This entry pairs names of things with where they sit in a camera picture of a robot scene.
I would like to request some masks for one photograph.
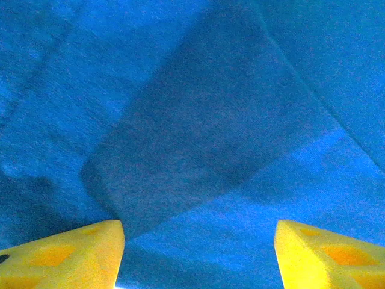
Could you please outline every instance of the blue felt surface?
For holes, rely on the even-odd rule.
[[[87,196],[79,170],[200,13],[216,7],[204,0],[127,2],[24,1],[22,7],[19,1],[0,3],[0,249],[112,217]],[[246,2],[234,5],[256,8]],[[299,48],[308,44],[306,26],[300,27],[303,35],[293,45],[290,34],[282,32],[283,24],[292,23],[274,14],[279,14],[275,2],[261,3],[260,12],[282,47],[280,53],[317,87],[317,95],[342,108],[343,101],[353,99],[354,107],[346,105],[341,111],[363,117],[357,123],[345,119],[349,131],[342,126],[325,131],[234,190],[129,240],[120,287],[283,288],[273,247],[280,219],[385,246],[385,179],[372,161],[383,160],[383,147],[375,149],[383,146],[382,58],[368,53],[371,45],[364,40],[343,33],[343,40],[333,38],[335,46],[358,47],[353,56],[336,53],[339,58],[326,63],[324,52],[300,62],[299,55],[306,53]],[[51,34],[65,39],[45,59],[55,43]],[[357,68],[352,62],[363,63],[368,54],[370,65]],[[331,66],[339,60],[337,77]],[[265,65],[275,67],[269,61]],[[349,77],[352,70],[354,79]],[[374,96],[371,101],[359,101],[368,93]]]

